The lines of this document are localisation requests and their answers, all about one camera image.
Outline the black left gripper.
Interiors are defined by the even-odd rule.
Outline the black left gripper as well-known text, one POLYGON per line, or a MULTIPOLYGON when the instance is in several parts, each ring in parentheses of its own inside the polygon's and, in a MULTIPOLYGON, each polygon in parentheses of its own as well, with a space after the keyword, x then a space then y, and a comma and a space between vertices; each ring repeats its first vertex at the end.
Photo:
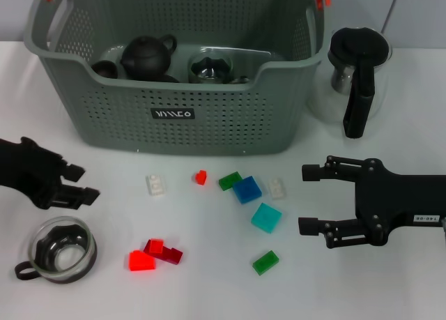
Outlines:
POLYGON ((68 164, 28 137, 19 143, 1 140, 1 185, 21 192, 40 209, 90 206, 99 197, 98 190, 62 187, 61 182, 61 177, 78 181, 84 173, 83 167, 68 164))

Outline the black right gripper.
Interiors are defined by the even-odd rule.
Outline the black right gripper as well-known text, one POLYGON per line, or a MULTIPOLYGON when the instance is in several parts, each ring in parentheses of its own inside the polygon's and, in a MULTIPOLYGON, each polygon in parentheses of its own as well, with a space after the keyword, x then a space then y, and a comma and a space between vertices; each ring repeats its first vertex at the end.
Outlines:
POLYGON ((327 248, 383 246, 399 227, 442 227, 445 176, 401 175, 378 159, 355 160, 329 155, 323 166, 303 165, 303 181, 355 181, 357 219, 298 218, 302 236, 324 235, 327 248))

